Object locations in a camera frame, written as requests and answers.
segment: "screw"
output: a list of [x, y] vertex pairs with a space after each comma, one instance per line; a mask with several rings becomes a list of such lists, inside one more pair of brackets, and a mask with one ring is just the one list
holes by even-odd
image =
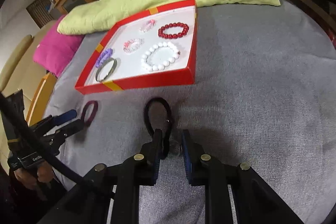
[[143, 160], [143, 159], [145, 158], [145, 156], [142, 155], [142, 154], [136, 154], [136, 155], [134, 155], [133, 158], [134, 158], [135, 160]]
[[95, 171], [103, 171], [105, 169], [106, 165], [105, 164], [96, 164], [94, 169]]
[[211, 160], [211, 156], [208, 155], [208, 154], [203, 154], [203, 155], [201, 156], [201, 160], [204, 160], [204, 161]]
[[243, 162], [239, 166], [243, 171], [247, 171], [250, 169], [250, 165], [247, 162]]

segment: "red beaded bracelet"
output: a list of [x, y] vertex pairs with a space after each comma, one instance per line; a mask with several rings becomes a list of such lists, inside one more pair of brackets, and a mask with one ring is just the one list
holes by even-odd
[[[179, 32], [179, 33], [174, 33], [174, 34], [167, 34], [167, 33], [163, 32], [165, 29], [172, 28], [172, 27], [182, 27], [183, 31]], [[189, 31], [189, 26], [187, 24], [184, 24], [184, 23], [181, 23], [181, 22], [169, 23], [169, 24], [166, 24], [166, 25], [162, 26], [159, 29], [158, 35], [159, 35], [159, 37], [162, 37], [162, 38], [165, 38], [165, 39], [177, 39], [179, 37], [182, 37], [182, 36], [186, 35], [188, 31]]]

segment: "gray bed sheet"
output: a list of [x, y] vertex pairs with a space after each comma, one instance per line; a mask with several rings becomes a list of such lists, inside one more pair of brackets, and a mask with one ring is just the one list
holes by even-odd
[[[173, 153], [157, 184], [140, 189], [140, 223], [204, 223], [203, 188], [188, 185], [179, 154], [182, 129], [223, 163], [249, 162], [305, 223], [321, 223], [336, 202], [336, 51], [317, 23], [281, 2], [199, 8], [194, 85], [83, 96], [74, 85], [104, 33], [86, 35], [45, 114], [80, 113], [92, 99], [99, 109], [90, 128], [66, 140], [61, 161], [85, 175], [139, 152], [150, 141], [143, 107], [161, 96], [175, 118]], [[159, 125], [164, 111], [152, 110]]]

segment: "black bangle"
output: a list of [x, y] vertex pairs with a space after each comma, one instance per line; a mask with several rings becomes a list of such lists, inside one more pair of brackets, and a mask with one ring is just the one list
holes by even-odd
[[[98, 75], [99, 73], [101, 72], [102, 68], [104, 68], [108, 63], [112, 62], [113, 61], [113, 66], [112, 68], [110, 69], [110, 71], [108, 72], [108, 74], [106, 74], [106, 76], [100, 80], [98, 80]], [[96, 72], [96, 81], [97, 82], [103, 82], [107, 77], [109, 77], [113, 72], [114, 70], [116, 69], [117, 67], [117, 60], [115, 60], [114, 58], [109, 58], [108, 60], [105, 60], [101, 66], [98, 68], [97, 72]]]
[[154, 97], [151, 100], [149, 100], [147, 104], [145, 105], [145, 108], [143, 109], [143, 119], [145, 121], [145, 126], [147, 128], [147, 131], [152, 138], [154, 136], [154, 129], [149, 120], [149, 108], [154, 102], [161, 103], [167, 112], [168, 126], [167, 126], [166, 133], [164, 134], [164, 137], [162, 139], [162, 155], [161, 155], [161, 159], [164, 160], [169, 153], [169, 138], [170, 138], [171, 129], [173, 127], [174, 120], [171, 114], [170, 106], [165, 99], [161, 97]]

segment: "red box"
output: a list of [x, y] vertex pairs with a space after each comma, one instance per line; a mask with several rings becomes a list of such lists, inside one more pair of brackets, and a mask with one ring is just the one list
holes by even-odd
[[[90, 77], [90, 73], [95, 66], [95, 62], [100, 55], [100, 52], [109, 43], [110, 39], [116, 33], [116, 31], [123, 25], [132, 21], [169, 11], [178, 8], [195, 6], [195, 18], [194, 18], [194, 32], [192, 37], [192, 44], [189, 53], [189, 59], [187, 66], [182, 69], [162, 71], [156, 73], [149, 73], [145, 75], [139, 75], [134, 77], [122, 78], [113, 81], [107, 81], [104, 83], [85, 85], [86, 80]], [[195, 0], [182, 0], [175, 3], [169, 3], [166, 5], [153, 7], [143, 12], [132, 15], [117, 22], [101, 40], [96, 47], [95, 51], [91, 55], [90, 59], [86, 63], [82, 73], [80, 74], [75, 89], [82, 94], [90, 94], [97, 92], [104, 92], [109, 90], [126, 90], [136, 88], [148, 88], [154, 86], [168, 86], [168, 85], [190, 85], [194, 83], [195, 77], [195, 65], [196, 65], [196, 39], [197, 39], [197, 7]]]

